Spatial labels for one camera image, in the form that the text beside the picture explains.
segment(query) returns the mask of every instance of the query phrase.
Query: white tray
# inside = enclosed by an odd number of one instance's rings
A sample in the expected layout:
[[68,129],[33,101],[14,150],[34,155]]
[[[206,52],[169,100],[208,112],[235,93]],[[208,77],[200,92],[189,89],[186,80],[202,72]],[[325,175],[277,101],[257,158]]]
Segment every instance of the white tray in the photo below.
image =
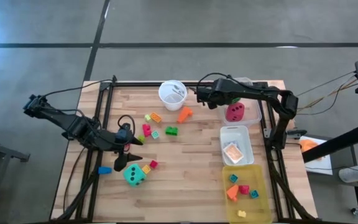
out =
[[[227,166],[243,166],[254,163],[254,153],[252,152],[251,141],[249,139],[248,128],[245,126],[225,126],[221,128],[221,151],[223,161]],[[244,155],[238,163],[234,164],[230,158],[225,155],[223,149],[229,142],[237,141],[238,148]]]

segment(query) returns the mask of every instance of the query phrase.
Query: white plastic container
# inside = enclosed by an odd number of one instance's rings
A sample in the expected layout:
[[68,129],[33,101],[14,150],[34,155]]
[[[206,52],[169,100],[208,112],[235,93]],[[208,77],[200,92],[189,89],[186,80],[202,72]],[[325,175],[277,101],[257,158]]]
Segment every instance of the white plastic container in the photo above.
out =
[[[235,78],[237,81],[240,81],[246,85],[252,85],[252,81],[249,78]],[[262,119],[262,114],[260,113],[259,105],[257,100],[250,100],[241,98],[239,100],[240,103],[244,105],[245,111],[244,116],[240,121],[228,121],[226,119],[226,111],[228,105],[220,106],[218,108],[219,114],[222,117],[223,123],[225,126],[251,126],[255,123],[258,123],[260,119]]]
[[358,181],[358,166],[353,166],[351,169],[345,168],[339,171],[339,178],[345,183],[352,183]]
[[182,82],[169,80],[160,85],[158,95],[167,110],[176,111],[185,103],[187,90]]
[[[252,152],[251,141],[249,139],[248,128],[245,126],[225,126],[221,128],[221,150],[223,162],[227,166],[243,166],[254,163],[254,153]],[[230,143],[234,142],[244,155],[244,157],[237,162],[233,163],[230,158],[225,155],[223,149]]]

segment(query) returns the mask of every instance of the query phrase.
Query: wooden table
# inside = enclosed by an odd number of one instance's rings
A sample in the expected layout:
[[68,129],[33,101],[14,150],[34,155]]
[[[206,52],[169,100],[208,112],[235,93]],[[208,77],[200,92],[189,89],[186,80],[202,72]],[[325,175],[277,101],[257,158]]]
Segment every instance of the wooden table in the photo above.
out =
[[[268,84],[285,88],[282,80],[268,81]],[[94,115],[98,90],[99,84],[82,89],[78,109],[89,117]],[[156,112],[162,117],[160,124],[151,123],[152,129],[157,130],[160,137],[149,137],[143,146],[132,145],[130,149],[131,153],[143,157],[143,160],[138,161],[141,167],[149,164],[151,160],[158,161],[159,165],[148,174],[147,180],[136,188],[126,183],[122,172],[101,175],[94,222],[227,222],[221,178],[223,161],[219,145],[222,122],[218,110],[209,110],[207,106],[197,103],[196,95],[191,90],[185,105],[193,110],[193,116],[183,124],[177,124],[176,119],[180,111],[171,112],[163,107],[157,87],[114,88],[108,130],[116,132],[117,119],[123,114],[129,114],[135,119],[137,136],[142,134],[145,114]],[[265,117],[269,126],[267,112]],[[177,126],[179,135],[167,136],[167,126]],[[291,121],[289,128],[293,127],[294,122]],[[254,164],[262,166],[270,209],[273,219],[276,220],[260,124],[251,126],[249,132]],[[68,145],[51,218],[62,214],[67,180],[81,150],[82,147],[76,141]],[[282,152],[292,192],[306,210],[317,217],[299,147],[288,144]],[[85,155],[86,153],[83,153],[71,181],[67,205],[80,188]],[[102,165],[112,167],[115,159],[114,153],[104,152]],[[280,198],[284,217],[288,217],[285,197],[281,190]],[[89,195],[85,197],[84,209],[88,209],[88,200]]]

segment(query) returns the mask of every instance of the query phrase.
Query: gray floor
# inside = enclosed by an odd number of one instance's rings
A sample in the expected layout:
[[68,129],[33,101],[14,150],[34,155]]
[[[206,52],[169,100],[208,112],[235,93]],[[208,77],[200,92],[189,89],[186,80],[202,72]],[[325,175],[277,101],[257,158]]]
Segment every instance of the gray floor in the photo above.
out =
[[[103,0],[0,0],[0,43],[92,42]],[[101,42],[358,42],[358,0],[116,0]],[[30,152],[14,161],[0,190],[0,223],[46,221],[67,142],[61,130],[22,113],[30,94],[81,85],[91,49],[0,49],[0,143]],[[284,79],[300,93],[354,70],[358,48],[99,49],[91,80],[197,80],[209,72],[253,80]],[[300,106],[346,78],[300,97]],[[78,91],[51,96],[57,108],[75,108]],[[310,110],[317,112],[333,98]],[[340,93],[317,116],[297,116],[311,134],[334,137],[358,126],[358,95]],[[336,165],[348,152],[333,155]],[[350,187],[310,176],[320,218],[358,223]]]

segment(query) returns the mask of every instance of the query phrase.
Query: yellow tray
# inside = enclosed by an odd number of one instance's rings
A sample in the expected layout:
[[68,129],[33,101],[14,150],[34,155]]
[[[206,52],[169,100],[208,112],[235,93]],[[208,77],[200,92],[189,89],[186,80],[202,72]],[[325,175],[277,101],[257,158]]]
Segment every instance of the yellow tray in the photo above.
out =
[[[227,197],[226,190],[234,184],[230,181],[230,176],[234,174],[238,177],[235,184],[248,185],[249,191],[257,190],[259,197],[252,199],[250,195],[243,195],[240,191],[237,194],[237,202],[233,202]],[[265,181],[262,175],[262,168],[259,165],[247,166],[225,166],[222,170],[224,194],[226,196],[226,215],[229,223],[271,223],[272,213],[269,209],[269,201],[266,194]],[[247,213],[245,218],[237,216],[237,211],[242,210]]]

